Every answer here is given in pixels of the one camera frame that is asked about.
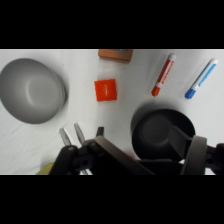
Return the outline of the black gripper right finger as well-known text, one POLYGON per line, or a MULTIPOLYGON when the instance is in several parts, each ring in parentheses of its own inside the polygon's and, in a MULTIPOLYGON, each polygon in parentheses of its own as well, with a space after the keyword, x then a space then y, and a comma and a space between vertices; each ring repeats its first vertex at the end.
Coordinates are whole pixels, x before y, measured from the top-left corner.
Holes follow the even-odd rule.
POLYGON ((224 175, 224 143, 209 146, 205 137, 189 137, 176 126, 169 130, 168 142, 183 164, 171 159, 142 159, 139 163, 156 175, 204 175, 206 169, 224 175))

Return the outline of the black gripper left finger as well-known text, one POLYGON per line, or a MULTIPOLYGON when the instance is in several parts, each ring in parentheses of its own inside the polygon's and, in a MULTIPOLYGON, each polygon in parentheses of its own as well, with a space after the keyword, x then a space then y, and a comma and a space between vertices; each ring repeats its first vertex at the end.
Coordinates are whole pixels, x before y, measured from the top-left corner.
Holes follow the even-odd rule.
POLYGON ((50 175, 79 175, 87 171, 94 175, 153 175, 153 172, 109 142, 104 137, 103 127, 99 127, 96 137, 90 140, 84 138, 79 126, 75 127, 75 131, 80 148, 71 144, 64 128, 59 130, 65 146, 59 152, 50 175))

